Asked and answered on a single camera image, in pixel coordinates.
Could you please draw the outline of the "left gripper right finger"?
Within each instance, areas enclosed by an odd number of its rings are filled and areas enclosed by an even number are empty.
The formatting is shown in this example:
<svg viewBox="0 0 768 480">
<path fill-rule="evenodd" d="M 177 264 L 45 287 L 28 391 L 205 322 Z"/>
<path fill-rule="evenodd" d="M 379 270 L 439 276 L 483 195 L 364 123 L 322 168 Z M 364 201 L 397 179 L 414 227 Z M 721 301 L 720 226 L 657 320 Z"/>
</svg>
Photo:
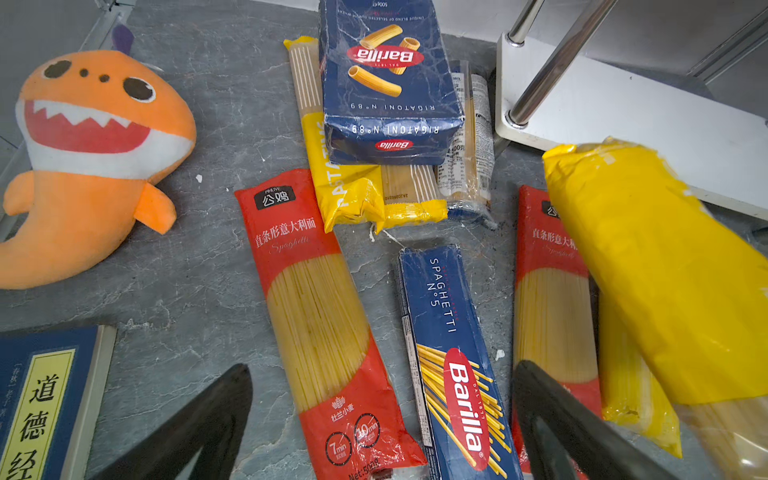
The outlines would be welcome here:
<svg viewBox="0 0 768 480">
<path fill-rule="evenodd" d="M 513 372 L 514 407 L 535 479 L 672 479 L 529 360 Z"/>
</svg>

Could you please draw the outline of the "yellow Pastatime spaghetti bag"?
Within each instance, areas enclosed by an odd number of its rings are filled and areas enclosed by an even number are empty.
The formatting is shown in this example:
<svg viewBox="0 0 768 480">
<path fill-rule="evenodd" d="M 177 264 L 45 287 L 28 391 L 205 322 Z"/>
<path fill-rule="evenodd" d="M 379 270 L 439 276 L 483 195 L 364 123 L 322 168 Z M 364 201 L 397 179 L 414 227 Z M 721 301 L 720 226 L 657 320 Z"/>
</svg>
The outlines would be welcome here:
<svg viewBox="0 0 768 480">
<path fill-rule="evenodd" d="M 767 260 L 654 151 L 561 145 L 550 199 L 680 419 L 729 479 L 767 475 Z"/>
</svg>

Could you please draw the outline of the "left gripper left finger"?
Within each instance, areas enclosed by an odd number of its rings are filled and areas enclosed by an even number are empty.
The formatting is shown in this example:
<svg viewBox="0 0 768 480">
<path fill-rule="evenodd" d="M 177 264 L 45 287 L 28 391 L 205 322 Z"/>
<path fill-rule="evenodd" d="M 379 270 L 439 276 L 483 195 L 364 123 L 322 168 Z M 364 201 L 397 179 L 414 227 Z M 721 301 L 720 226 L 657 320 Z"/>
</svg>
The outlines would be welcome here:
<svg viewBox="0 0 768 480">
<path fill-rule="evenodd" d="M 228 479 L 253 400 L 249 368 L 235 364 L 96 479 Z"/>
</svg>

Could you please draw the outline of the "yellow barcode spaghetti bag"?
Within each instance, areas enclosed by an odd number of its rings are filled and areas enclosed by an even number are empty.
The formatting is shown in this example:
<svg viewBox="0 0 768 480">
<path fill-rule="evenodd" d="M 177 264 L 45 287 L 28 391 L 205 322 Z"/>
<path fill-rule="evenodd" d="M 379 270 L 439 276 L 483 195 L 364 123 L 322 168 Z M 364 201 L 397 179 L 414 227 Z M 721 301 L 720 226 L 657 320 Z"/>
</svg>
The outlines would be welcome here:
<svg viewBox="0 0 768 480">
<path fill-rule="evenodd" d="M 660 383 L 607 294 L 598 300 L 598 364 L 605 420 L 639 434 L 674 457 L 683 457 L 680 423 Z"/>
</svg>

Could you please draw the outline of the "red spaghetti bag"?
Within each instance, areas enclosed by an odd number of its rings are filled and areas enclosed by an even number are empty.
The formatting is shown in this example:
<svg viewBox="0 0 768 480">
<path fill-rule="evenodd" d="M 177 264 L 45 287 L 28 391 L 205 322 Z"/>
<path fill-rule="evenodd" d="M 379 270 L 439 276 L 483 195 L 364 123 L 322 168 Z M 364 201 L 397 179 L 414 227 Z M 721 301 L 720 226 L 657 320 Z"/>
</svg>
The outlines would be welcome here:
<svg viewBox="0 0 768 480">
<path fill-rule="evenodd" d="M 307 169 L 238 190 L 283 368 L 319 479 L 372 479 L 427 459 L 408 433 Z"/>
<path fill-rule="evenodd" d="M 516 247 L 513 363 L 536 363 L 599 416 L 589 273 L 547 192 L 520 187 Z"/>
</svg>

